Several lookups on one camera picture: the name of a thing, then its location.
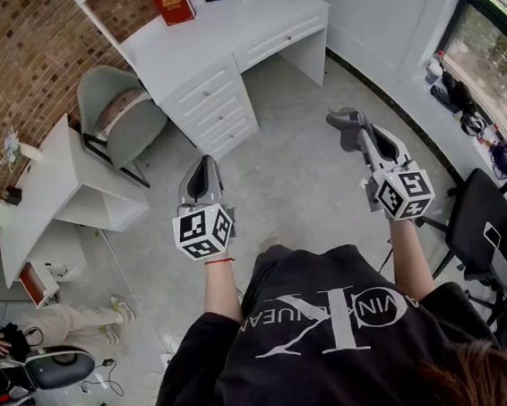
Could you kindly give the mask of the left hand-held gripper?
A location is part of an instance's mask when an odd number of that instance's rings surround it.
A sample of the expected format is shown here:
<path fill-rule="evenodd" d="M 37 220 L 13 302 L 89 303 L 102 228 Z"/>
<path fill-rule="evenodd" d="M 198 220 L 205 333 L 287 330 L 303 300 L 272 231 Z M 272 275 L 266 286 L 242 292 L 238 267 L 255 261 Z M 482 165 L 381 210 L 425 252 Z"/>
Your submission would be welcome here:
<path fill-rule="evenodd" d="M 176 247 L 196 262 L 222 255 L 236 237 L 236 210 L 228 206 L 217 162 L 201 156 L 179 185 L 172 221 Z"/>

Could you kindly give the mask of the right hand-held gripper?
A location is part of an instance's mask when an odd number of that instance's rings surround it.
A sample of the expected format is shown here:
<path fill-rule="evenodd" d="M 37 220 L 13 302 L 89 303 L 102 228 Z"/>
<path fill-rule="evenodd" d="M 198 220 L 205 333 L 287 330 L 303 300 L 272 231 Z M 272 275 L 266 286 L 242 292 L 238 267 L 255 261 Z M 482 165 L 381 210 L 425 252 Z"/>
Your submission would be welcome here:
<path fill-rule="evenodd" d="M 370 169 L 365 182 L 370 210 L 383 211 L 390 220 L 421 217 L 434 199 L 427 172 L 412 159 L 402 140 L 371 125 L 361 111 L 356 112 L 356 117 L 357 141 Z"/>

